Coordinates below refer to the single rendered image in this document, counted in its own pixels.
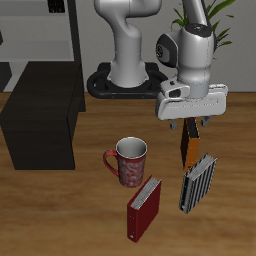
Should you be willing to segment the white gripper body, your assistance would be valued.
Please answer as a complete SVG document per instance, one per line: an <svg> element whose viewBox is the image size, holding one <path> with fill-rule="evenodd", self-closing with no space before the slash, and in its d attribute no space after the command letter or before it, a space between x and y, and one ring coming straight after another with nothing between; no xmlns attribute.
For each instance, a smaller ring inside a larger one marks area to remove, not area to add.
<svg viewBox="0 0 256 256"><path fill-rule="evenodd" d="M155 114L159 120L222 115L226 111L228 87L224 84L210 85L202 99L170 98L160 92L156 99Z"/></svg>

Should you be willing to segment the orange book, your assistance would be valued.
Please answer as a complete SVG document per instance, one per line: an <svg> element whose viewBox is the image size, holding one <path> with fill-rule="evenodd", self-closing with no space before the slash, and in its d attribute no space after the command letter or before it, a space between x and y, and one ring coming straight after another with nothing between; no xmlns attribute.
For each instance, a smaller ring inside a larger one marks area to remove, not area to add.
<svg viewBox="0 0 256 256"><path fill-rule="evenodd" d="M180 146L183 170L185 172L190 170L196 162L199 141L196 119L185 118Z"/></svg>

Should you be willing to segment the black and white striped book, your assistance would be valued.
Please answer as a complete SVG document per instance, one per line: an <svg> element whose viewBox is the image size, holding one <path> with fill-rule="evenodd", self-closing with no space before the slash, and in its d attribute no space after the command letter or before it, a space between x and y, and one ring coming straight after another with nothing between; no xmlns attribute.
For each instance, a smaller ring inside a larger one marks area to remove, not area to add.
<svg viewBox="0 0 256 256"><path fill-rule="evenodd" d="M217 159L206 153L184 174L179 209L188 214L209 192Z"/></svg>

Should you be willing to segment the red book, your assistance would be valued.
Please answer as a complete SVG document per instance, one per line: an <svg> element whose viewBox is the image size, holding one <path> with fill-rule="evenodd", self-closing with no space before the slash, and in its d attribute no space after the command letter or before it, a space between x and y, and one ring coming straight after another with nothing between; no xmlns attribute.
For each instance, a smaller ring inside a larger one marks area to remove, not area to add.
<svg viewBox="0 0 256 256"><path fill-rule="evenodd" d="M135 243L159 212L161 183L150 175L127 204L127 237Z"/></svg>

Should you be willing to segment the red patterned mug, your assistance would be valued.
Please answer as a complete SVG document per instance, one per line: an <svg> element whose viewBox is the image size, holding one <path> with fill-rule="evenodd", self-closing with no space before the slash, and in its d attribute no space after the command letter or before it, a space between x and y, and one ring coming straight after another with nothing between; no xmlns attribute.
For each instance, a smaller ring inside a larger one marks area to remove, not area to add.
<svg viewBox="0 0 256 256"><path fill-rule="evenodd" d="M142 139L126 137L117 142L115 150L107 150L104 153L103 161L124 187L134 188L142 183L146 153L147 144ZM109 156L114 156L117 160L117 169L108 163Z"/></svg>

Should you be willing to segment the green pot plant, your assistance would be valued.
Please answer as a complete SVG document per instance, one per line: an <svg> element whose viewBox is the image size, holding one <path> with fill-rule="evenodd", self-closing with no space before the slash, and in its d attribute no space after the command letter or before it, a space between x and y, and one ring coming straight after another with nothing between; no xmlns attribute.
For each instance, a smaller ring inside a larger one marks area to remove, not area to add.
<svg viewBox="0 0 256 256"><path fill-rule="evenodd" d="M174 9L178 18L170 26L170 37L179 49L179 59L209 63L218 48L231 44L227 40L230 28L220 30L221 19L215 22L211 19L235 1L212 0L206 5L205 0L182 0L183 13Z"/></svg>

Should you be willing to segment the dark brown desk caddy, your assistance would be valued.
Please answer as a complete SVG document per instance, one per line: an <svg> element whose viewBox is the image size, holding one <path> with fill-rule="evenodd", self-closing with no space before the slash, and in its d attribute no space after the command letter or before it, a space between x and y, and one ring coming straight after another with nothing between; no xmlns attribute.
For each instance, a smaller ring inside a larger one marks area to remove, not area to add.
<svg viewBox="0 0 256 256"><path fill-rule="evenodd" d="M84 110L79 62L29 62L0 113L14 168L73 170L72 141Z"/></svg>

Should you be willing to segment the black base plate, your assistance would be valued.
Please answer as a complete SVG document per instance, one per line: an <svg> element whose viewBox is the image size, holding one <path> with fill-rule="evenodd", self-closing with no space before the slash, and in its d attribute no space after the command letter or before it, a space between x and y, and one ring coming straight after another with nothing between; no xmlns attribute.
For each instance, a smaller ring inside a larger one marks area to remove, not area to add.
<svg viewBox="0 0 256 256"><path fill-rule="evenodd" d="M145 63L149 79L138 87L122 88L107 79L110 63L100 63L97 71L87 80L87 90L91 96L99 99L155 99L160 92L160 83L167 77L159 71L153 62Z"/></svg>

